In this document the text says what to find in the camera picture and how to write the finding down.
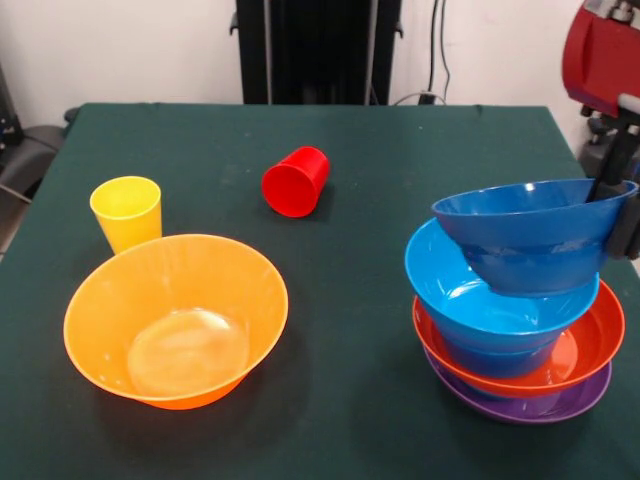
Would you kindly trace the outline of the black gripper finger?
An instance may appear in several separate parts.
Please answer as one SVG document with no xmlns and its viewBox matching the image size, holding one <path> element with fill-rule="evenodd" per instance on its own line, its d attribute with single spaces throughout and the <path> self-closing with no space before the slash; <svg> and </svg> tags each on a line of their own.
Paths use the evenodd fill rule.
<svg viewBox="0 0 640 480">
<path fill-rule="evenodd" d="M 606 244 L 607 254 L 614 259 L 639 258 L 640 249 L 639 194 L 625 200 Z"/>
</svg>

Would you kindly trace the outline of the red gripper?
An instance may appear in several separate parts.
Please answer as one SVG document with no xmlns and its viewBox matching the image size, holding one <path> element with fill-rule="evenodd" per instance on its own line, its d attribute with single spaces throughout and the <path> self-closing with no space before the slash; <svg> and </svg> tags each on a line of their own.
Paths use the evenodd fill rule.
<svg viewBox="0 0 640 480">
<path fill-rule="evenodd" d="M 580 8 L 567 34 L 562 80 L 568 96 L 602 114 L 639 111 L 639 10 Z M 615 134 L 593 182 L 593 200 L 618 194 L 639 147 L 639 128 Z"/>
</svg>

